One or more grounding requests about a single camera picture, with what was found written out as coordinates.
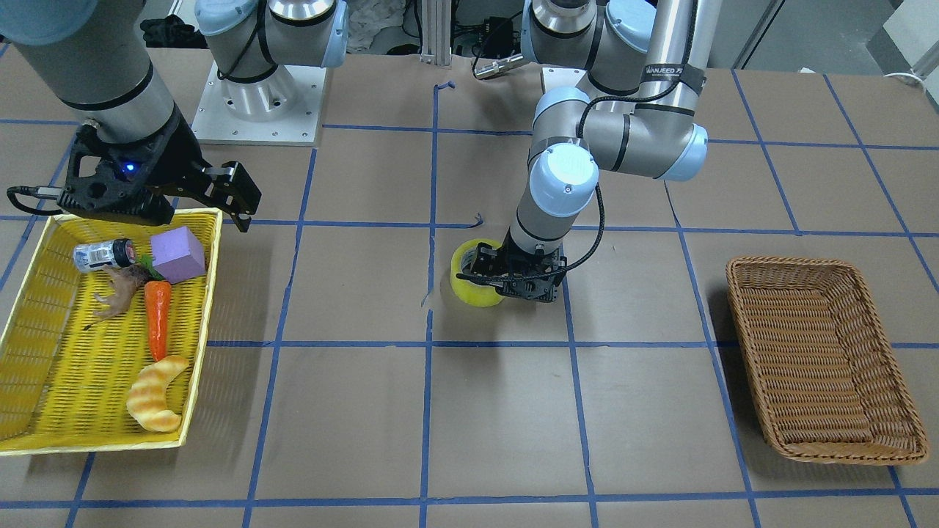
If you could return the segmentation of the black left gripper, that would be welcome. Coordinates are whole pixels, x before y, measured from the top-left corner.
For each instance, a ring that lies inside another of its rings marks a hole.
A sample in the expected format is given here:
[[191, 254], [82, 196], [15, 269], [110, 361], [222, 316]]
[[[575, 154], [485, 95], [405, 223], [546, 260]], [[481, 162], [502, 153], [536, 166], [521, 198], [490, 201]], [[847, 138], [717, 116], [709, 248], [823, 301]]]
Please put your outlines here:
[[491, 285], [504, 298], [552, 303], [566, 276], [566, 265], [567, 259], [559, 250], [547, 254], [537, 249], [528, 254], [514, 243], [497, 249], [479, 243], [469, 265], [456, 276], [477, 285]]

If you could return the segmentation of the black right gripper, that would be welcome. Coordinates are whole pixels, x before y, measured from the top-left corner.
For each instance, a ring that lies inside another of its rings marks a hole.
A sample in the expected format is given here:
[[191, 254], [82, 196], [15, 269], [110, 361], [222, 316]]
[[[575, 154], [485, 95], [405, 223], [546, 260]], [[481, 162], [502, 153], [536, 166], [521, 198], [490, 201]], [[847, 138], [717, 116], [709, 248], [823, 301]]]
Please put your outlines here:
[[167, 195], [218, 208], [245, 233], [262, 191], [239, 161], [209, 166], [179, 110], [155, 133], [131, 143], [105, 142], [103, 125], [92, 118], [81, 124], [57, 198], [60, 210], [114, 223], [170, 224], [174, 208]]

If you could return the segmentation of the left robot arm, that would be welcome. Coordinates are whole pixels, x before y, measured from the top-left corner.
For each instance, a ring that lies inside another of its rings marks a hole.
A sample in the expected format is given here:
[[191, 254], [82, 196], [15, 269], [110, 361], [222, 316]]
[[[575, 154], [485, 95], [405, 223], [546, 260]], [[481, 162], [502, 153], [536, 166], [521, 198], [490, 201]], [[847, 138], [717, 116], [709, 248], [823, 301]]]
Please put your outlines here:
[[686, 181], [704, 164], [708, 133], [695, 124], [719, 1], [527, 1], [521, 54], [578, 69], [574, 86], [536, 105], [527, 184], [504, 240], [479, 238], [450, 260], [463, 303], [503, 298], [550, 303], [572, 264], [561, 241], [599, 190], [601, 171]]

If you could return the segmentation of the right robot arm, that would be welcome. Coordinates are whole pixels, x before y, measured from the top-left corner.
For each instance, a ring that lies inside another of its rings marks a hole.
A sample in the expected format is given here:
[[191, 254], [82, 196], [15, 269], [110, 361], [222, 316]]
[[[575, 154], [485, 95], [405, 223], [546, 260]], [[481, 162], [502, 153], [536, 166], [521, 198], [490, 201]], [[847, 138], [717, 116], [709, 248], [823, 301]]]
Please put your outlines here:
[[[56, 201], [55, 214], [168, 224], [171, 195], [228, 214], [249, 228], [261, 190], [244, 165], [202, 156], [197, 135], [132, 33], [141, 1], [4, 1], [6, 37], [58, 100], [81, 120], [63, 186], [13, 186]], [[301, 106], [292, 67], [333, 69], [345, 60], [345, 1], [198, 1], [215, 86], [239, 126], [281, 120]]]

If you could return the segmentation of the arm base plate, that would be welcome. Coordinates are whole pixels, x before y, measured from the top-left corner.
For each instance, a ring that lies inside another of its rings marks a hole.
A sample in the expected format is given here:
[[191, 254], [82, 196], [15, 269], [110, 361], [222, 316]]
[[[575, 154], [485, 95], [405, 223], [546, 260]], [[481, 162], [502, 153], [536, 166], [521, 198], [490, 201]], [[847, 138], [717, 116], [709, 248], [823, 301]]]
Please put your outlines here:
[[542, 92], [547, 93], [558, 87], [576, 87], [585, 74], [583, 69], [544, 66], [541, 70]]
[[239, 84], [209, 70], [191, 129], [202, 144], [314, 147], [331, 70], [288, 65]]

